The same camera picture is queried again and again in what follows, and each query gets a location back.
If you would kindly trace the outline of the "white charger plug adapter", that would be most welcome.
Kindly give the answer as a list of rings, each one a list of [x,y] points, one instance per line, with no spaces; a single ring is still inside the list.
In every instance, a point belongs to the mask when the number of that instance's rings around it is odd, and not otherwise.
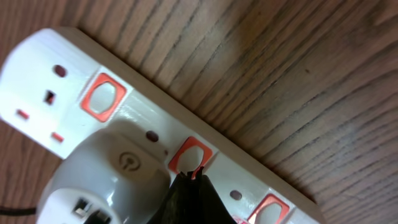
[[[105,129],[79,143],[46,185],[37,223],[147,223],[170,185],[164,164]]]

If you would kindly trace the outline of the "white power extension strip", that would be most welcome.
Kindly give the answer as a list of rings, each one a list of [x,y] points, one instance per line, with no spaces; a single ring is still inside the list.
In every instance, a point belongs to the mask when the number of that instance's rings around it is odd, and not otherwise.
[[[41,29],[9,53],[1,119],[62,162],[97,131],[120,134],[164,164],[169,188],[204,167],[236,223],[325,222],[314,202],[76,28]]]

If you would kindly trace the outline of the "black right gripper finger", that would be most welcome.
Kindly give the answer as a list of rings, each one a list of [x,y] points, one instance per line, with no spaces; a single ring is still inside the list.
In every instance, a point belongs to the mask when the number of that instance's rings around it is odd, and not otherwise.
[[[203,169],[179,173],[148,224],[236,224]]]

